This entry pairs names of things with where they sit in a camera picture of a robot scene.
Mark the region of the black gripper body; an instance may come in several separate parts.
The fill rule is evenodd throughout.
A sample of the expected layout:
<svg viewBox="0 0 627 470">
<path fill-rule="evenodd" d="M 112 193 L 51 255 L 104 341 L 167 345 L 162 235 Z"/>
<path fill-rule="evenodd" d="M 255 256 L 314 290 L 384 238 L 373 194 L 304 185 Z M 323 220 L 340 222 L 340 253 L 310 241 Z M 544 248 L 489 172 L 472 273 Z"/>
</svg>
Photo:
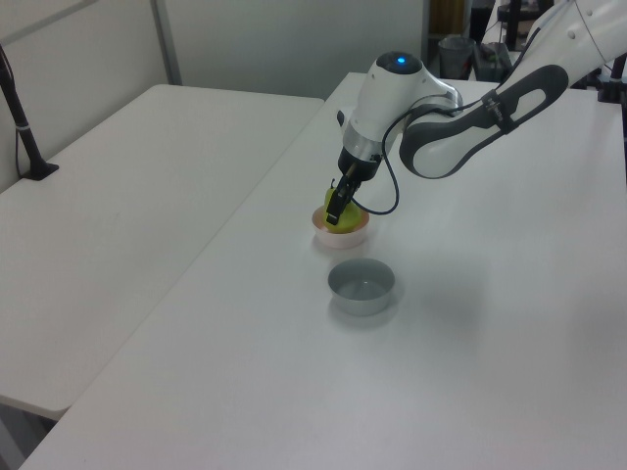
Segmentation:
<svg viewBox="0 0 627 470">
<path fill-rule="evenodd" d="M 342 172 L 341 180 L 347 184 L 361 184 L 372 179 L 380 166 L 380 156 L 370 155 L 364 160 L 353 156 L 343 148 L 338 159 L 338 167 Z"/>
</svg>

